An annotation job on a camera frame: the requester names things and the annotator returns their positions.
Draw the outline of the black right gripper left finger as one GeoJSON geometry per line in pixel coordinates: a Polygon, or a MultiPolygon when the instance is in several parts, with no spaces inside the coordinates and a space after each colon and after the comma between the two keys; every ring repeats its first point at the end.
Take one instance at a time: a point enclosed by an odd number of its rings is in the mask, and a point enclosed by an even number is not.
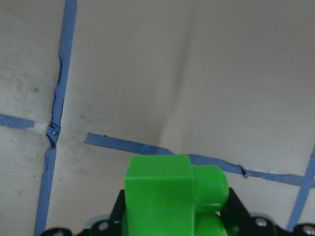
{"type": "Polygon", "coordinates": [[[120,190],[109,215],[100,215],[86,224],[89,236],[121,236],[123,216],[126,210],[125,191],[120,190]]]}

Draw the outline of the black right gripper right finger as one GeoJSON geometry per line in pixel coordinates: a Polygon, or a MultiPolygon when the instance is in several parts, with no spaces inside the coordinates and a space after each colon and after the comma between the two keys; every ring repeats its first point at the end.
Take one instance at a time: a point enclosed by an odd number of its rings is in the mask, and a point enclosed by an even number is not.
{"type": "Polygon", "coordinates": [[[228,200],[220,211],[220,218],[228,236],[266,236],[271,229],[266,218],[260,218],[262,226],[256,222],[259,217],[250,215],[231,187],[228,200]]]}

